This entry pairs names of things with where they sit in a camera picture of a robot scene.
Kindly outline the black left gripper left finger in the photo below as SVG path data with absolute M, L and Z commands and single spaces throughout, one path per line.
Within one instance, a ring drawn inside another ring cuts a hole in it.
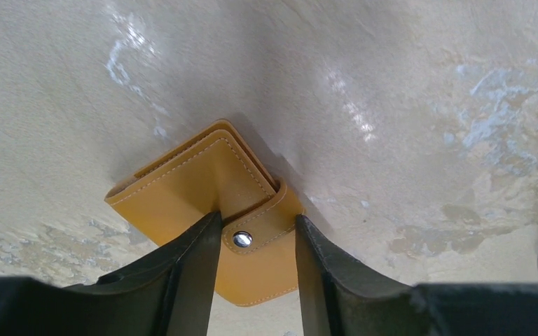
M 92 285 L 1 276 L 0 335 L 205 335 L 221 231 L 211 212 Z

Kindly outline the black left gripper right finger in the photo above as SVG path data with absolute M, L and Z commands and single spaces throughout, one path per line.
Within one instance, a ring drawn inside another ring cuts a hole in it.
M 538 283 L 408 286 L 364 265 L 296 217 L 306 335 L 538 335 Z

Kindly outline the yellow leather card holder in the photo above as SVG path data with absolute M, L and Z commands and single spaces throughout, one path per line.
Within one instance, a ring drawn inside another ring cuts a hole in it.
M 215 290 L 234 305 L 250 307 L 297 289 L 294 225 L 303 205 L 227 120 L 142 167 L 105 201 L 157 245 L 218 211 Z

